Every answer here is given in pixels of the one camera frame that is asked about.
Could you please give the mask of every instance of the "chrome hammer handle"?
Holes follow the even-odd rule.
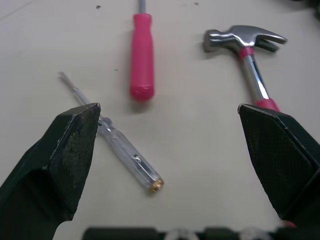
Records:
[[[248,86],[254,103],[259,107],[280,112],[276,102],[269,97],[264,80],[259,72],[254,49],[252,47],[245,47],[238,54],[247,76]]]

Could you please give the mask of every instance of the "red screwdriver handle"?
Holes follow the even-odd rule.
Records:
[[[155,94],[152,16],[139,13],[133,20],[130,94],[136,101],[145,102]]]

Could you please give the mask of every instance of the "metal shaft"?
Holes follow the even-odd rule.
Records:
[[[269,94],[259,72],[255,57],[247,55],[242,62],[254,102],[269,99]]]
[[[146,13],[146,0],[139,0],[139,13],[140,14]]]

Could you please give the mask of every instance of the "claw hammer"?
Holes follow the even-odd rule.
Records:
[[[270,41],[285,44],[288,40],[274,32],[256,26],[235,25],[224,32],[216,29],[206,31],[203,48],[207,53],[214,52],[219,48],[236,52],[246,71],[248,85],[255,104],[262,108],[280,112],[276,102],[269,97],[254,56],[254,46],[273,53],[276,52],[279,47]]]

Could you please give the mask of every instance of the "hammer handle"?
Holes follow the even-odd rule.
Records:
[[[255,60],[252,47],[246,47],[239,52],[239,57],[242,60],[243,67],[248,78],[248,85],[255,104],[262,108],[267,108],[280,112],[276,102],[269,97],[267,88],[262,79]]]
[[[155,94],[152,16],[139,13],[133,16],[133,20],[130,94],[136,101],[145,102]]]

